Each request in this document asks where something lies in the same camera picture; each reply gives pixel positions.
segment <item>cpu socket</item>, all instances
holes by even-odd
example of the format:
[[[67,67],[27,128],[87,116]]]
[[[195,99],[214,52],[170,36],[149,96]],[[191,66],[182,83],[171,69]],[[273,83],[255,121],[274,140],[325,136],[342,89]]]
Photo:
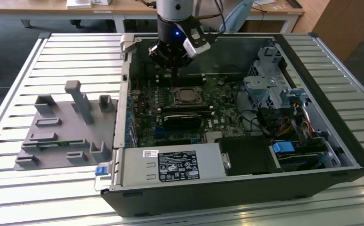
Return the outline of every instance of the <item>cpu socket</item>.
[[[203,104],[201,87],[175,88],[175,105],[201,105]]]

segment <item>blue tab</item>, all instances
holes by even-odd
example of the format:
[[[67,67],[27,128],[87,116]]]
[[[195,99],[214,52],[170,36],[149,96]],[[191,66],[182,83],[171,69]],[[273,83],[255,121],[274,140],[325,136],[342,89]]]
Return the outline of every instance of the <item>blue tab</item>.
[[[275,153],[286,153],[286,152],[295,152],[295,148],[291,142],[277,142],[273,145],[273,149],[275,150]]]
[[[109,174],[109,166],[98,166],[95,168],[95,175],[97,176],[105,176]]]

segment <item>barcode sticker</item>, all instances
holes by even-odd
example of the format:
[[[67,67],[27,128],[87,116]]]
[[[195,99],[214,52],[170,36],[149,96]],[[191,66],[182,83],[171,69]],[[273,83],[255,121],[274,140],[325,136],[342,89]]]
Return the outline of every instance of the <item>barcode sticker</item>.
[[[113,13],[113,11],[94,11],[94,13]]]
[[[158,150],[145,150],[143,151],[143,157],[158,157]]]

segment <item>power supply label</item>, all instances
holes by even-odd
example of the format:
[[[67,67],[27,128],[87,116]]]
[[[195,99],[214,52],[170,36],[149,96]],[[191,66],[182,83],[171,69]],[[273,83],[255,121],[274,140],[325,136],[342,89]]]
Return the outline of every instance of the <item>power supply label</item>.
[[[158,163],[162,182],[201,179],[197,151],[159,153]]]

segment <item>gray floor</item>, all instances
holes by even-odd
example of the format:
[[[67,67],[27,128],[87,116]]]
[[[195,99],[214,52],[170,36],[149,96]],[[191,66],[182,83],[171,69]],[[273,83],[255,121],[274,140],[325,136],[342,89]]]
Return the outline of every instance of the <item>gray floor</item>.
[[[103,20],[85,20],[78,29],[69,20],[33,20],[33,28],[23,28],[19,20],[0,20],[0,87],[10,87],[29,57],[41,32],[109,32]],[[364,84],[364,41],[346,62]],[[0,89],[0,103],[9,89]]]

